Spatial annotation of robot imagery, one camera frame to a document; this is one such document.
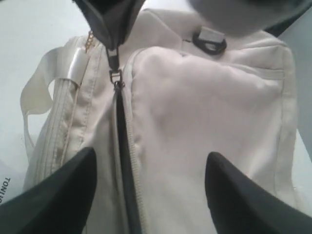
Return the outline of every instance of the bag strap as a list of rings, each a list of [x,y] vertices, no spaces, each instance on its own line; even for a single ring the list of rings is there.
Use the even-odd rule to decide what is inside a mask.
[[[20,96],[28,160],[33,155],[35,146],[29,134],[28,116],[41,115],[51,109],[53,101],[48,88],[52,81],[69,79],[80,87],[88,62],[89,56],[84,48],[73,50],[70,46],[55,48],[41,59]]]

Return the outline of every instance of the white strap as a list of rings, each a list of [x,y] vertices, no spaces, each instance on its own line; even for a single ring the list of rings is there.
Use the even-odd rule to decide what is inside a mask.
[[[34,143],[29,134],[28,116],[44,114],[51,109],[53,101],[48,88],[55,79],[69,79],[80,86],[88,62],[89,56],[83,48],[69,50],[65,47],[59,47],[49,51],[41,59],[38,68],[27,82],[20,96],[28,159],[33,155],[34,150]]]

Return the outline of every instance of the white backpack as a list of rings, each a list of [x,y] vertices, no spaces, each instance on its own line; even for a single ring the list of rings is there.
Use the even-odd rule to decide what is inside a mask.
[[[291,175],[297,103],[289,48],[258,32],[225,36],[225,51],[211,55],[193,37],[220,39],[213,28],[197,14],[142,11],[120,48],[115,89],[105,48],[92,36],[87,52],[81,37],[47,53],[21,95],[25,190],[94,147],[98,186],[85,233],[214,234],[204,174],[207,155],[220,152],[305,211]],[[28,115],[49,109],[34,145]]]

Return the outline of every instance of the white surface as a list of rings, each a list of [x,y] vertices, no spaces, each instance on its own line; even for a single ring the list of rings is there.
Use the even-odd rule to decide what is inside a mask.
[[[189,10],[185,0],[148,0],[145,7]],[[23,142],[20,93],[50,49],[70,37],[87,34],[89,27],[69,0],[9,0],[0,3],[0,160],[17,171],[25,171],[27,156]],[[31,117],[35,135],[45,119]],[[295,150],[293,181],[312,205],[312,163],[300,135]]]

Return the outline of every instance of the white floor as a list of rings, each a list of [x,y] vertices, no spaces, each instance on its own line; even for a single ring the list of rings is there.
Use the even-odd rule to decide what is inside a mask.
[[[190,10],[185,0],[147,0],[144,7]],[[0,162],[24,172],[27,157],[23,142],[20,93],[50,49],[70,37],[87,34],[89,27],[70,0],[8,0],[0,3]],[[31,117],[36,137],[45,116]],[[298,134],[293,181],[312,206],[312,163]]]

